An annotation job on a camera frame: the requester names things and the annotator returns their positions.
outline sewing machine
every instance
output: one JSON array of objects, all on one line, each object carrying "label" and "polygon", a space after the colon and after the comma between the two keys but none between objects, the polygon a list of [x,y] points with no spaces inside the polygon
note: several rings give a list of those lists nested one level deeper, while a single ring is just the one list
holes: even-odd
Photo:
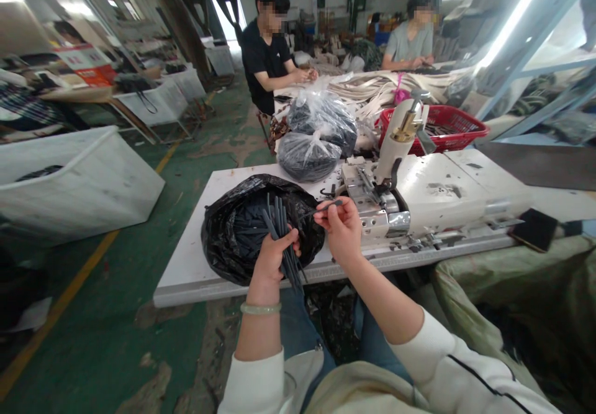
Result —
[{"label": "sewing machine", "polygon": [[[424,131],[429,93],[413,90],[393,113],[377,163],[348,158],[336,194],[354,200],[362,221],[362,247],[398,246],[418,252],[440,249],[467,231],[521,223],[530,190],[481,152],[433,153]],[[408,155],[418,137],[425,156]]]}]

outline white plastic container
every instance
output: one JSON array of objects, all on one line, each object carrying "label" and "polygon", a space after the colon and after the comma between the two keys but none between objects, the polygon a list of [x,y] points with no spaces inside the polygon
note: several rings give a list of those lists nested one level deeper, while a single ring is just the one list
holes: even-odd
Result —
[{"label": "white plastic container", "polygon": [[186,98],[173,79],[164,78],[157,88],[139,94],[114,96],[148,126],[177,122],[186,110]]},{"label": "white plastic container", "polygon": [[205,54],[218,76],[234,74],[234,63],[229,46],[206,48]]},{"label": "white plastic container", "polygon": [[115,126],[2,145],[0,158],[0,233],[45,245],[146,222],[165,185]]},{"label": "white plastic container", "polygon": [[187,70],[181,73],[168,74],[163,76],[162,80],[172,79],[180,88],[186,102],[192,102],[195,99],[205,97],[207,93],[203,88],[203,84],[199,80],[197,70],[192,67],[192,64],[187,64]]}]

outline gray t-shirt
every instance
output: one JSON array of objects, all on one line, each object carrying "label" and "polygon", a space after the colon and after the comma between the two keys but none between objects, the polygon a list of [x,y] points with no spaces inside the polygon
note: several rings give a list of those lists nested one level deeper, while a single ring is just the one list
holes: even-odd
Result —
[{"label": "gray t-shirt", "polygon": [[385,54],[392,55],[392,61],[414,60],[433,53],[433,24],[429,23],[418,31],[412,41],[408,40],[408,22],[400,24],[389,36]]}]

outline white table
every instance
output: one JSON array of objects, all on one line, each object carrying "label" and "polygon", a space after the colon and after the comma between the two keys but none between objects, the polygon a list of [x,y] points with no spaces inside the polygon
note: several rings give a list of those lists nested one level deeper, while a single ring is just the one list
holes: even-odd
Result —
[{"label": "white table", "polygon": [[[326,180],[313,184],[300,184],[317,200],[322,200],[321,190],[330,192],[333,184],[338,184],[339,169]],[[153,294],[156,307],[188,304],[209,299],[237,296],[245,294],[247,287],[240,287],[219,277],[205,258],[201,244],[201,227],[205,218],[205,206],[217,201],[224,193],[233,189],[246,178],[267,173],[291,180],[277,164],[255,166],[242,169],[216,171],[211,174],[197,206],[178,242],[168,267]],[[534,188],[535,207],[562,222],[580,218],[596,218],[596,201],[583,192],[564,191],[560,189]],[[367,258],[381,271],[413,268],[432,264],[437,261],[496,250],[513,246],[515,242],[505,234],[505,230],[493,231],[488,227],[471,233],[470,237],[457,242],[452,247],[442,247],[412,253],[410,250],[366,250]],[[327,243],[316,255],[313,263],[306,269],[309,283],[342,279],[345,274],[339,265],[332,261]]]}]

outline bracelet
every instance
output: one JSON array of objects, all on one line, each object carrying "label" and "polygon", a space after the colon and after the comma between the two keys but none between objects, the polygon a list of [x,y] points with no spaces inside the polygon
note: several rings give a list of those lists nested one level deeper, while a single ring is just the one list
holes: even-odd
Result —
[{"label": "bracelet", "polygon": [[281,302],[276,305],[248,305],[243,302],[240,306],[240,311],[247,315],[272,315],[279,313],[281,310]]}]

